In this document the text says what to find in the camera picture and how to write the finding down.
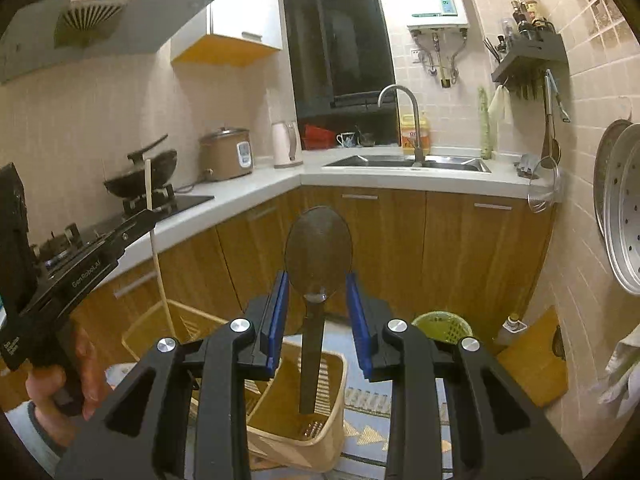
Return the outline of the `person's left hand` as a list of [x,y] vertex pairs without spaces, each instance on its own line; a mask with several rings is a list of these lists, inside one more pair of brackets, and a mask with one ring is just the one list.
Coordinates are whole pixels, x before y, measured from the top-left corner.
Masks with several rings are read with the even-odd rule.
[[[79,325],[75,328],[76,370],[82,392],[82,418],[89,420],[100,407],[112,388],[105,379],[96,347],[87,332]],[[66,371],[54,364],[34,367],[26,379],[26,391],[35,405],[35,419],[47,436],[57,445],[67,448],[75,439],[78,426],[60,411],[55,400],[60,391],[66,391]]]

